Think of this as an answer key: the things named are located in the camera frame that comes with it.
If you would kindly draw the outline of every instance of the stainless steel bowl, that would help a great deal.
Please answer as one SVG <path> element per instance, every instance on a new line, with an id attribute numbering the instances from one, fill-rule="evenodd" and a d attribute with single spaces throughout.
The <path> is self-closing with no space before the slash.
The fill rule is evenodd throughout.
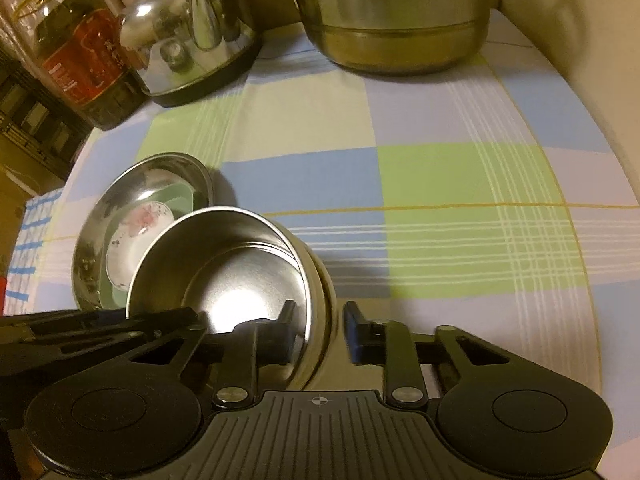
<path id="1" fill-rule="evenodd" d="M 127 316 L 190 306 L 204 314 L 211 333 L 231 332 L 243 321 L 276 319 L 285 300 L 298 304 L 294 362 L 261 373 L 260 384 L 302 389 L 330 332 L 316 265 L 284 227 L 215 206 L 184 216 L 152 243 L 133 277 Z"/>
<path id="2" fill-rule="evenodd" d="M 111 221 L 123 208 L 144 202 L 172 184 L 187 184 L 193 208 L 213 203 L 209 171 L 185 153 L 161 153 L 135 164 L 121 174 L 100 197 L 80 231 L 72 264 L 72 289 L 81 310 L 97 310 L 100 303 L 100 269 L 104 264 L 105 237 Z"/>
<path id="3" fill-rule="evenodd" d="M 496 0 L 296 0 L 306 34 L 355 70 L 411 74 L 476 53 Z"/>

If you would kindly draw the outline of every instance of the green square pattern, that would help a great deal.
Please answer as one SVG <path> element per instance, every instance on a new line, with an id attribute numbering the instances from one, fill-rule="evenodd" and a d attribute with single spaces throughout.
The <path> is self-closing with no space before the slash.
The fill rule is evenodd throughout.
<path id="1" fill-rule="evenodd" d="M 385 207 L 562 203 L 539 146 L 506 142 L 380 146 L 378 163 Z"/>
<path id="2" fill-rule="evenodd" d="M 385 212 L 394 298 L 453 298 L 584 286 L 564 206 Z"/>
<path id="3" fill-rule="evenodd" d="M 241 99 L 241 92 L 228 92 L 162 112 L 152 121 L 136 160 L 181 152 L 195 156 L 209 168 L 219 168 L 226 134 Z"/>

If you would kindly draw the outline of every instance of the checkered tablecloth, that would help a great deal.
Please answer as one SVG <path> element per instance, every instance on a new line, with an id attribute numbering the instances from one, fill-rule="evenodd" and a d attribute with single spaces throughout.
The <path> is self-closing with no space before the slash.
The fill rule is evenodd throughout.
<path id="1" fill-rule="evenodd" d="M 32 277 L 38 269 L 49 223 L 61 195 L 62 189 L 56 189 L 32 198 L 25 205 L 24 218 L 7 270 L 3 311 L 5 316 L 31 311 L 28 305 L 30 286 L 36 283 Z"/>
<path id="2" fill-rule="evenodd" d="M 479 55 L 412 78 L 345 72 L 286 27 L 247 81 L 94 132 L 25 305 L 74 304 L 82 222 L 119 173 L 167 151 L 208 165 L 219 203 L 307 242 L 340 301 L 416 332 L 455 324 L 601 392 L 607 473 L 640 472 L 640 206 L 580 100 L 499 12 Z"/>

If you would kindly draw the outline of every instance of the kettle spout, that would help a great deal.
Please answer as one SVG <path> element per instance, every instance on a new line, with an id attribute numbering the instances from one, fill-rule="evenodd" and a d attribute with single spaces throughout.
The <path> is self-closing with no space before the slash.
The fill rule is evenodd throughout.
<path id="1" fill-rule="evenodd" d="M 188 0 L 189 32 L 200 50 L 212 50 L 222 40 L 220 22 L 211 0 Z"/>

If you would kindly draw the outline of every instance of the cabinet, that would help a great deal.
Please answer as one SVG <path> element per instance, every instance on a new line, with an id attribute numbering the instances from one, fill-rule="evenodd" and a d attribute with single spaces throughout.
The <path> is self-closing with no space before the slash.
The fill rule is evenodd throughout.
<path id="1" fill-rule="evenodd" d="M 91 126 L 0 48 L 0 134 L 62 180 Z"/>

